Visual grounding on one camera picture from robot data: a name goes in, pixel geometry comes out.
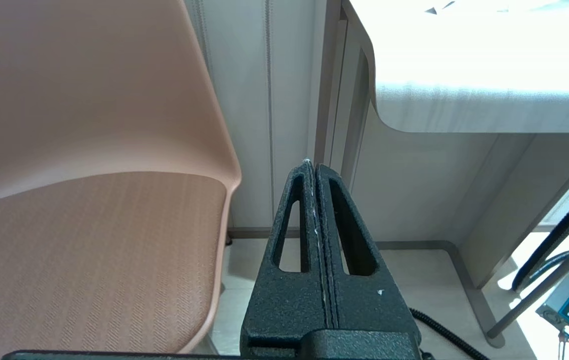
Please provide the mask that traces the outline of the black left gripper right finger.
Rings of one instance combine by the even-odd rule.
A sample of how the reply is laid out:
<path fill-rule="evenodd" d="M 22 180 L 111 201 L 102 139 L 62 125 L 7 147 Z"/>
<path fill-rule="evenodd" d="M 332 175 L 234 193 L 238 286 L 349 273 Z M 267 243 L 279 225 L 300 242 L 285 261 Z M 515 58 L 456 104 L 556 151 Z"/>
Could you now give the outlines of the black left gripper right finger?
<path fill-rule="evenodd" d="M 330 325 L 408 335 L 420 330 L 339 173 L 316 167 L 316 199 Z"/>

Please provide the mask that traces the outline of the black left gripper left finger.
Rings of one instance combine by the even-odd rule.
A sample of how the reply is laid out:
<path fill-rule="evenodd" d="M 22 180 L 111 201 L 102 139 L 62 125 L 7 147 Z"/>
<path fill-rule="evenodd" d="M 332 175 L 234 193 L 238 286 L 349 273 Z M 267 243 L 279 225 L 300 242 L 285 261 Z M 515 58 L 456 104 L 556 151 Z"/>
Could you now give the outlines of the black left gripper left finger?
<path fill-rule="evenodd" d="M 327 326 L 323 246 L 314 166 L 291 169 L 271 226 L 241 326 L 243 351 L 297 351 L 310 332 Z M 280 268 L 292 207 L 299 205 L 299 272 Z"/>

